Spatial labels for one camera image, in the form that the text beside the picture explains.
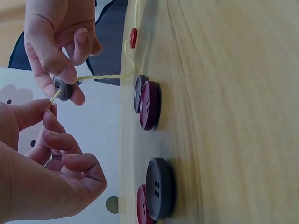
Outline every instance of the red button on string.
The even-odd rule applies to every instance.
[[[160,114],[159,89],[154,81],[146,81],[143,85],[140,101],[139,120],[143,130],[149,131],[157,124]]]
[[[134,49],[136,47],[136,42],[137,42],[137,29],[133,28],[130,34],[130,47]]]

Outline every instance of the red button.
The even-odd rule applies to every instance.
[[[137,192],[137,218],[139,224],[153,224],[146,203],[145,185],[140,185]]]
[[[149,131],[158,124],[160,108],[158,85],[154,81],[146,81],[141,92],[139,113],[140,125],[143,130]]]
[[[133,49],[136,47],[136,42],[137,42],[137,29],[133,28],[130,34],[130,47]]]

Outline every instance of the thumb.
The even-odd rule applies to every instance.
[[[25,49],[32,67],[41,67],[67,84],[76,82],[75,67],[56,45],[53,25],[49,20],[31,14],[25,22],[24,34]]]
[[[50,107],[51,101],[48,98],[33,100],[23,105],[10,105],[18,121],[19,132],[41,122]]]

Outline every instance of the wooden table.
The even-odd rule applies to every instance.
[[[0,0],[0,67],[7,67],[24,31],[26,0]]]
[[[295,0],[139,0],[138,72],[121,82],[122,224],[137,223],[152,157],[176,173],[165,223],[299,223],[298,10]],[[123,57],[122,73],[130,66]],[[157,131],[134,113],[139,73],[161,84]]]

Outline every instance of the yarn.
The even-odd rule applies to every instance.
[[[135,3],[135,10],[134,10],[134,26],[135,28],[137,27],[137,9],[138,9],[138,0],[136,0]],[[129,43],[130,39],[127,39],[124,42],[123,45],[123,52],[126,56],[126,58],[130,61],[130,63],[132,64],[132,71],[130,71],[128,74],[124,74],[124,75],[116,75],[116,74],[112,74],[112,75],[104,75],[104,76],[82,76],[77,78],[77,82],[82,82],[83,80],[87,80],[87,79],[122,79],[122,78],[127,78],[129,76],[131,76],[132,74],[134,74],[135,70],[136,70],[136,64],[134,63],[134,61],[129,57],[128,52],[127,52],[127,45]],[[55,101],[56,98],[59,97],[59,94],[61,93],[61,90],[58,90],[55,95],[53,96],[53,98],[51,99],[51,103],[53,104],[53,102]]]

